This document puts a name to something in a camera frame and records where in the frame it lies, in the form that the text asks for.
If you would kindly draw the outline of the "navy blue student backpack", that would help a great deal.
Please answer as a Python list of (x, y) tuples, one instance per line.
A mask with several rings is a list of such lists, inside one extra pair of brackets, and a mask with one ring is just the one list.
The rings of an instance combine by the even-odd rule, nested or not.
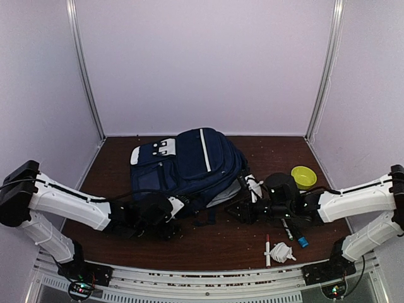
[(130, 156), (136, 214), (148, 225), (168, 222), (174, 196), (186, 204), (175, 217), (188, 217), (233, 198), (242, 189), (238, 177), (248, 172), (244, 154), (212, 128), (137, 146)]

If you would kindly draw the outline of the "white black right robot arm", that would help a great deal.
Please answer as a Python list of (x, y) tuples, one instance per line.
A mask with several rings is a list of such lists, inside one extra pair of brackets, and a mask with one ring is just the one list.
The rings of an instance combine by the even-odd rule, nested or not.
[(259, 216), (284, 219), (288, 226), (322, 225), (341, 218), (380, 212), (358, 232), (335, 242), (324, 264), (328, 278), (338, 278), (365, 253), (390, 238), (403, 236), (403, 166), (393, 165), (382, 177), (347, 189), (314, 188), (300, 192), (290, 174), (274, 173), (265, 181), (247, 178), (251, 197), (237, 201), (225, 211), (241, 223), (252, 224)]

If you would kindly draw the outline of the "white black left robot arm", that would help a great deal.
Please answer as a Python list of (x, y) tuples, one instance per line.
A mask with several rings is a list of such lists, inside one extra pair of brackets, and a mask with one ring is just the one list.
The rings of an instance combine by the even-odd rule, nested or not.
[(184, 207), (183, 201), (156, 189), (139, 194), (134, 202), (85, 194), (52, 180), (39, 170), (38, 162), (29, 160), (1, 184), (1, 224), (24, 230), (77, 280), (85, 280), (91, 268), (81, 245), (58, 231), (43, 213), (125, 238), (139, 237), (148, 229), (170, 237), (175, 232), (170, 221)]

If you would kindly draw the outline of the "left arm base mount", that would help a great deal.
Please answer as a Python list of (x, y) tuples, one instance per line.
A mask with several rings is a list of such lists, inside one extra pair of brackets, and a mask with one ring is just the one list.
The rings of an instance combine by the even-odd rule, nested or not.
[(90, 298), (96, 286), (108, 287), (112, 278), (113, 268), (106, 265), (89, 263), (84, 259), (83, 248), (73, 241), (73, 260), (67, 263), (57, 262), (58, 274), (69, 282), (68, 295), (76, 302)]

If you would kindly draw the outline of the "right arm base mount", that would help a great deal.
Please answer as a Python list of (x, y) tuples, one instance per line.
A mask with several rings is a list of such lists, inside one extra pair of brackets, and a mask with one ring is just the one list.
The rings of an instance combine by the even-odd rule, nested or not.
[(343, 300), (352, 294), (362, 280), (365, 272), (365, 257), (362, 256), (362, 270), (354, 286), (349, 286), (347, 277), (357, 272), (354, 261), (342, 256), (343, 238), (333, 244), (327, 261), (305, 265), (302, 276), (307, 286), (320, 284), (323, 295), (332, 300)]

